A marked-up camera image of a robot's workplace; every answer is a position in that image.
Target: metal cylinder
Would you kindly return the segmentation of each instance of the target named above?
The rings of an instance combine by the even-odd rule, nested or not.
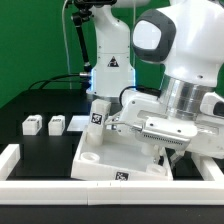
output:
[[[200,113],[201,101],[214,88],[183,82],[164,76],[160,103],[166,107],[166,115],[182,120],[195,120]]]

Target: blue light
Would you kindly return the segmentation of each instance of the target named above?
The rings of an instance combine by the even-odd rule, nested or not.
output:
[[[136,86],[136,71],[133,69],[133,86]]]
[[[93,74],[94,74],[94,69],[91,70],[90,91],[93,91],[93,76],[94,76]]]

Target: white border frame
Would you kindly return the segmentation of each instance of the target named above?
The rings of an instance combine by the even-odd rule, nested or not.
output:
[[[19,158],[19,145],[14,144],[0,155],[0,204],[224,205],[223,174],[207,157],[193,155],[193,160],[205,176],[211,171],[208,180],[215,181],[4,181]]]

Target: warning sticker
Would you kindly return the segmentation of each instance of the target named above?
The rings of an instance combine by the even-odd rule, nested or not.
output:
[[[119,67],[117,60],[115,57],[112,57],[112,59],[110,60],[108,67]]]

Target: black panel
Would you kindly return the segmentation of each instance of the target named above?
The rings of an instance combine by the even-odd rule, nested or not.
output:
[[[216,103],[213,114],[216,116],[224,117],[224,103],[223,102],[218,102]]]

